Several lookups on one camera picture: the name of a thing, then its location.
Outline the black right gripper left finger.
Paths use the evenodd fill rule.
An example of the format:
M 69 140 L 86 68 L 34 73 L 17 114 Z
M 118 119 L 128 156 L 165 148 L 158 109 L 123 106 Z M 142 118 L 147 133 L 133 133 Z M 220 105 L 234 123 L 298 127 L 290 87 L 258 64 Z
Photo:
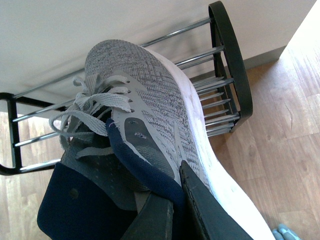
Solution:
M 137 217 L 128 227 L 123 240 L 170 240 L 173 231 L 173 203 L 150 194 Z

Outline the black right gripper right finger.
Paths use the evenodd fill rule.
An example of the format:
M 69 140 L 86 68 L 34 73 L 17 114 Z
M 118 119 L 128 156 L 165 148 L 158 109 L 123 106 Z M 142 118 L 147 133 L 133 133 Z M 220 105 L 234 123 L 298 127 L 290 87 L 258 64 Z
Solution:
M 179 173 L 188 212 L 199 240 L 252 239 L 223 209 L 186 161 L 182 161 Z

